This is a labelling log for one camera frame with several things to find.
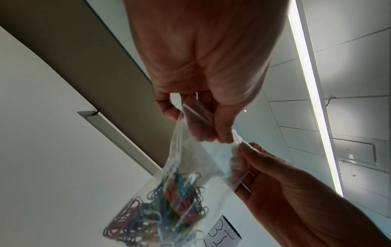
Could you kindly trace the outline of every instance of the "fluorescent light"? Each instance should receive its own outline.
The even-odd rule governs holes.
[[[322,109],[318,86],[316,85],[315,75],[312,69],[310,53],[308,51],[307,42],[305,41],[304,30],[299,15],[299,9],[297,8],[296,0],[291,0],[290,2],[291,4],[289,7],[288,18],[290,26],[292,28],[296,48],[299,53],[299,59],[301,67],[303,69],[305,83],[307,84],[308,92],[310,94],[312,108],[314,109],[316,122],[318,124],[318,129],[321,134],[321,140],[325,149],[326,159],[330,167],[335,190],[339,195],[343,196],[339,172],[333,153],[333,148],[331,146],[330,135],[327,129],[326,119]]]

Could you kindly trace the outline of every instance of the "white wall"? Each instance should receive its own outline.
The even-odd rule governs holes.
[[[0,246],[122,246],[104,227],[150,177],[81,95],[0,27]]]

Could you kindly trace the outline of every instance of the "clear plastic bag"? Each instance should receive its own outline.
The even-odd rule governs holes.
[[[204,235],[249,170],[235,132],[232,144],[196,141],[213,131],[213,114],[189,97],[163,170],[134,195],[103,235],[134,247],[204,245]]]

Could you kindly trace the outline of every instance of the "hand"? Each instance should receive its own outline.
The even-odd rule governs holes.
[[[359,209],[331,188],[259,145],[242,143],[250,172],[236,191],[283,247],[391,246]]]
[[[214,113],[213,136],[231,143],[238,113],[261,90],[289,0],[124,0],[133,41],[163,114],[180,111],[170,93]]]

